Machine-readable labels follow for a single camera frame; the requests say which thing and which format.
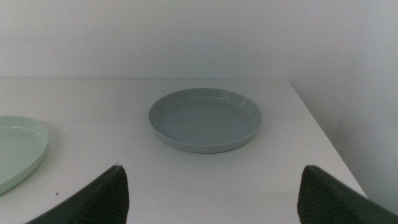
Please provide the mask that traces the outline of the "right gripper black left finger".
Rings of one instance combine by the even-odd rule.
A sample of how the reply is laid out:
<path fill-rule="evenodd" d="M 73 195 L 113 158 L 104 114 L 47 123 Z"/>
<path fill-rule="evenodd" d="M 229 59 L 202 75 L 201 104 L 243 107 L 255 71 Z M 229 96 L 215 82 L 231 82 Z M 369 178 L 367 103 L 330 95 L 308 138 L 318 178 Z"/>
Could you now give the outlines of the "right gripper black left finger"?
<path fill-rule="evenodd" d="M 123 166 L 110 167 L 86 187 L 30 224 L 125 224 L 129 211 L 127 174 Z"/>

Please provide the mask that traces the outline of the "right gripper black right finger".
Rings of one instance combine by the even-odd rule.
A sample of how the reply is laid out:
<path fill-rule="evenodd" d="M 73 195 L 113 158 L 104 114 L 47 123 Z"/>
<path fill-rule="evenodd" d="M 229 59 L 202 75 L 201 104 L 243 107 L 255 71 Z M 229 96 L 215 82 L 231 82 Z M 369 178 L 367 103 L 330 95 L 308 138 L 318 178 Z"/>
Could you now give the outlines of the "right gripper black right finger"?
<path fill-rule="evenodd" d="M 297 212 L 305 224 L 397 224 L 397 215 L 317 166 L 305 166 Z"/>

